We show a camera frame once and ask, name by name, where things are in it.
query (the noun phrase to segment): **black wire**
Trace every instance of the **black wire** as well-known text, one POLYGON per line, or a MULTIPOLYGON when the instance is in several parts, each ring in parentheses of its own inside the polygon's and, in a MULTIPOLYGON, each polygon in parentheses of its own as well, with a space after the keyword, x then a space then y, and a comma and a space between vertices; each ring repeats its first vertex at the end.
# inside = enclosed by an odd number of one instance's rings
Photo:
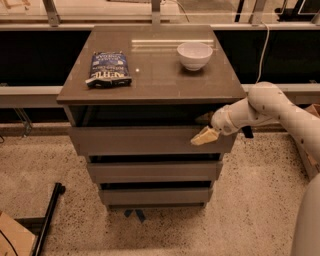
POLYGON ((14 249, 12 243, 9 241, 9 239, 6 237, 6 235, 3 234, 3 232, 1 231, 1 229, 0 229, 0 233, 1 233, 1 235, 3 235, 3 237, 4 237, 4 238, 7 240, 7 242, 10 244, 10 246, 11 246, 12 250, 14 251, 15 255, 18 256, 18 253, 16 252, 16 249, 14 249))

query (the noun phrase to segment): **brown table surface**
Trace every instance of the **brown table surface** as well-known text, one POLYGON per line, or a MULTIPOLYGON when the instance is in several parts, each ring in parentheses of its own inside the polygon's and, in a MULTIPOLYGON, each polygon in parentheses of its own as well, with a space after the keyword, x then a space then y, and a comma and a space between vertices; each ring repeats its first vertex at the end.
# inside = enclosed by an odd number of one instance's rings
POLYGON ((245 92, 210 26, 97 26, 85 43, 57 101, 63 105, 233 103, 245 92), (214 51, 199 71, 186 70, 177 46, 199 40, 214 51), (130 86, 89 89, 94 52, 122 51, 132 77, 130 86))

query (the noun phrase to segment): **cable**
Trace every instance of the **cable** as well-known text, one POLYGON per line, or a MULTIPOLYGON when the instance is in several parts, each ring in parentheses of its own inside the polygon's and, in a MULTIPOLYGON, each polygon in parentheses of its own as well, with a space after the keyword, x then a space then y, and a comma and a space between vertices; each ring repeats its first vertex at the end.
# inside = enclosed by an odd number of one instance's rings
POLYGON ((187 21, 190 23, 190 20, 189 20, 189 17, 188 17, 188 15, 187 15, 187 12, 186 12, 186 10, 184 9, 184 7, 182 6, 182 4, 180 4, 180 3, 179 3, 178 1, 176 1, 176 0, 168 0, 168 1, 171 1, 171 2, 174 2, 174 3, 178 4, 178 5, 180 6, 181 10, 183 11, 184 15, 186 16, 187 21))
POLYGON ((263 25, 265 25, 266 28, 267 28, 267 37, 266 37, 266 41, 264 42, 263 50, 262 50, 261 57, 260 57, 259 75, 258 75, 256 84, 259 82, 259 80, 260 80, 260 78, 261 78, 262 62, 263 62, 263 59, 264 59, 264 54, 265 54, 265 51, 266 51, 266 48, 267 48, 267 44, 268 44, 268 41, 269 41, 269 35, 270 35, 270 28, 268 27, 268 25, 265 24, 264 22, 261 22, 261 23, 262 23, 263 25))
POLYGON ((8 243, 9 243, 9 245, 11 246, 12 250, 14 251, 15 255, 16 255, 16 256, 18 256, 18 253, 17 253, 16 249, 14 249, 14 247, 13 247, 12 243, 11 243, 11 242, 10 242, 10 240, 6 237, 6 235, 5 235, 5 234, 3 234, 3 232, 2 232, 2 230, 1 230, 1 229, 0 229, 0 233, 1 233, 1 235, 4 237, 4 239, 6 239, 6 240, 7 240, 7 242, 8 242, 8 243))

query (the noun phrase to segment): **table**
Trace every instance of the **table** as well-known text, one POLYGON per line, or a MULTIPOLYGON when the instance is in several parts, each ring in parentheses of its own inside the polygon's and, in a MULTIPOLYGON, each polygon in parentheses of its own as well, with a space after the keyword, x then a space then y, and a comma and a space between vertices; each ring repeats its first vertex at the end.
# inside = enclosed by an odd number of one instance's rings
POLYGON ((97 26, 57 101, 72 124, 77 153, 112 209, 205 206, 235 135, 193 146, 190 139, 207 123, 197 118, 244 97, 210 26, 97 26), (200 71, 179 62, 176 47, 186 41, 214 49, 200 71), (126 55, 130 86, 86 86, 92 54, 99 51, 126 55))

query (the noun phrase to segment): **concrete floor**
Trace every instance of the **concrete floor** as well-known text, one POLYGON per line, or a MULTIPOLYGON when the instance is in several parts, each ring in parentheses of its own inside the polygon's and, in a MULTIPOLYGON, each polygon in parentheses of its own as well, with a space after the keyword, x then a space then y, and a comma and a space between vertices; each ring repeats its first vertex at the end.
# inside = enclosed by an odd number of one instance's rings
POLYGON ((43 255, 289 255, 308 184, 286 132, 238 134, 206 208, 145 209, 146 221, 107 211, 66 133, 68 124, 0 127, 0 210, 43 216, 55 182, 59 199, 43 255))

